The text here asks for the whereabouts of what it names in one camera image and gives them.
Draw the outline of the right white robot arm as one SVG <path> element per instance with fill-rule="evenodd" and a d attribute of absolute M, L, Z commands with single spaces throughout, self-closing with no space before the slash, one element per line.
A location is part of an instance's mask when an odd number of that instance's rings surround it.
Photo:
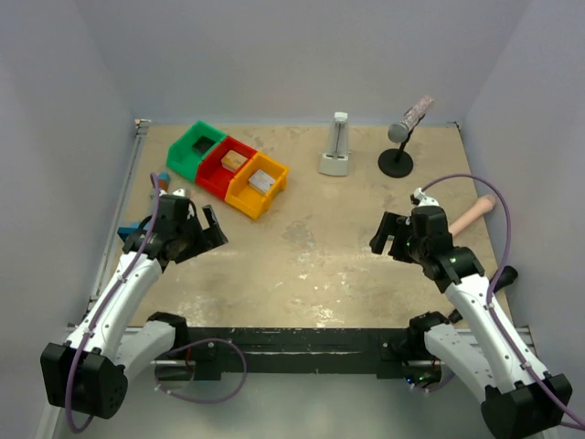
<path fill-rule="evenodd" d="M 473 251 L 456 246 L 439 206 L 418 206 L 409 216 L 384 213 L 370 241 L 372 252 L 388 246 L 394 260 L 416 263 L 461 313 L 478 346 L 461 340 L 441 314 L 411 320 L 419 343 L 440 359 L 480 403 L 495 438 L 526 438 L 557 427 L 572 395 L 569 380 L 553 375 L 518 335 L 489 292 L 489 280 Z"/>

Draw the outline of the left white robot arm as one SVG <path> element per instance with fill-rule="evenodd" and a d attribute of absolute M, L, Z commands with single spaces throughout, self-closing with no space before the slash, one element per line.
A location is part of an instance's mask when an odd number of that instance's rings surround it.
<path fill-rule="evenodd" d="M 169 263 L 179 264 L 227 243 L 213 208 L 162 195 L 151 215 L 123 237 L 122 255 L 105 291 L 61 343 L 40 356 L 48 403 L 110 419 L 120 409 L 130 381 L 152 360 L 189 341 L 186 320 L 156 312 L 136 334 L 123 335 L 145 294 Z"/>

